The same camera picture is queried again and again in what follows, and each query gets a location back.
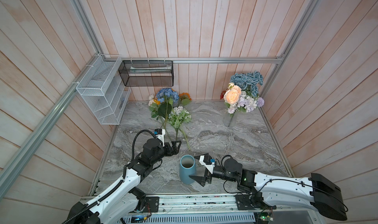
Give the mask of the blue hydrangea mixed bouquet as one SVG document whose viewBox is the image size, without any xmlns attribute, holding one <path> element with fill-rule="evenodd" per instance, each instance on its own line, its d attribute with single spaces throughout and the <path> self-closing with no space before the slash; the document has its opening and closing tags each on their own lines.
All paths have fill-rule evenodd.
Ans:
<svg viewBox="0 0 378 224">
<path fill-rule="evenodd" d="M 165 129 L 169 114 L 179 104 L 179 94 L 171 88 L 162 88 L 156 95 L 151 94 L 148 99 L 151 117 L 160 121 Z"/>
</svg>

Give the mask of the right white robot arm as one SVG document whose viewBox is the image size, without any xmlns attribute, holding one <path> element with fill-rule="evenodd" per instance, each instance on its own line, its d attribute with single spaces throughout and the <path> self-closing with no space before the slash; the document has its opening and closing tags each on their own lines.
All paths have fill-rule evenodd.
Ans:
<svg viewBox="0 0 378 224">
<path fill-rule="evenodd" d="M 347 220 L 348 208 L 344 205 L 341 188 L 321 174 L 312 173 L 302 178 L 272 176 L 244 169 L 230 155 L 221 161 L 209 154 L 194 159 L 205 167 L 205 174 L 192 175 L 191 179 L 201 186 L 210 184 L 213 178 L 235 182 L 238 192 L 249 196 L 253 208 L 302 207 L 332 220 Z"/>
</svg>

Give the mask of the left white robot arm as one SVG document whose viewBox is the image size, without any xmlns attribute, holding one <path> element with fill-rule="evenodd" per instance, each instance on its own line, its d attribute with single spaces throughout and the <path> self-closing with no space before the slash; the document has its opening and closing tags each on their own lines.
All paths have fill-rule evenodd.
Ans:
<svg viewBox="0 0 378 224">
<path fill-rule="evenodd" d="M 146 194 L 137 186 L 154 170 L 164 157 L 179 153 L 182 141 L 163 143 L 151 138 L 143 151 L 124 167 L 123 174 L 104 192 L 85 204 L 76 203 L 65 224 L 113 224 L 124 215 L 145 207 Z"/>
</svg>

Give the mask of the red sunflower stem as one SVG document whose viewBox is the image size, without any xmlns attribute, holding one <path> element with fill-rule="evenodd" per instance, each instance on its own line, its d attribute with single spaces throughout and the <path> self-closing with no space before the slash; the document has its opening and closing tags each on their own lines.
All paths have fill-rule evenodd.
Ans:
<svg viewBox="0 0 378 224">
<path fill-rule="evenodd" d="M 220 99 L 223 100 L 224 99 L 224 95 L 226 94 L 226 90 L 222 91 L 221 92 L 221 95 L 220 95 Z"/>
</svg>

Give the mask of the teal ceramic vase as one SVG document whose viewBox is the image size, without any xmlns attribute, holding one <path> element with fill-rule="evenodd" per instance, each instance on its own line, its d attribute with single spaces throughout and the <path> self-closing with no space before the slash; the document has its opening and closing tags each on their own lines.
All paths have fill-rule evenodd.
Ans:
<svg viewBox="0 0 378 224">
<path fill-rule="evenodd" d="M 195 159 L 191 155 L 185 155 L 180 159 L 179 163 L 179 177 L 180 180 L 186 184 L 192 184 L 194 180 L 190 176 L 196 174 Z"/>
</svg>

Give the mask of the peach rose stem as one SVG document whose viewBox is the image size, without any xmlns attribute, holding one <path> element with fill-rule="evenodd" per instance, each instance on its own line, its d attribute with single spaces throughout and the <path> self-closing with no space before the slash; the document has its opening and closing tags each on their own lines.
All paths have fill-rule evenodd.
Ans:
<svg viewBox="0 0 378 224">
<path fill-rule="evenodd" d="M 241 97 L 242 89 L 234 83 L 229 83 L 226 92 L 223 95 L 223 99 L 226 103 L 233 105 L 239 101 Z"/>
</svg>

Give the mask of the pink white hydrangea bouquet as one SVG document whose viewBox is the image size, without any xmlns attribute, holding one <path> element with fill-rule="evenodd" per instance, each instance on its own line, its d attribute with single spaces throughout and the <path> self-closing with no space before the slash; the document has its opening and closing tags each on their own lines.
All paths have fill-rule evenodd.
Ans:
<svg viewBox="0 0 378 224">
<path fill-rule="evenodd" d="M 262 97 L 254 98 L 250 96 L 240 97 L 238 101 L 224 101 L 228 106 L 227 112 L 229 114 L 234 114 L 237 111 L 249 113 L 257 108 L 263 107 L 265 104 L 265 101 Z"/>
</svg>

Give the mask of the teal blue rose bouquet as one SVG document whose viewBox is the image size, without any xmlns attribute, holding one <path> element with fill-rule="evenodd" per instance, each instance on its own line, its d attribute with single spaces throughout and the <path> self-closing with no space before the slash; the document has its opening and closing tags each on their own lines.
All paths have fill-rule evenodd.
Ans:
<svg viewBox="0 0 378 224">
<path fill-rule="evenodd" d="M 239 86 L 241 90 L 246 91 L 248 95 L 258 97 L 258 86 L 263 85 L 263 80 L 263 75 L 258 71 L 254 71 L 249 73 L 236 73 L 231 76 L 230 83 Z"/>
</svg>

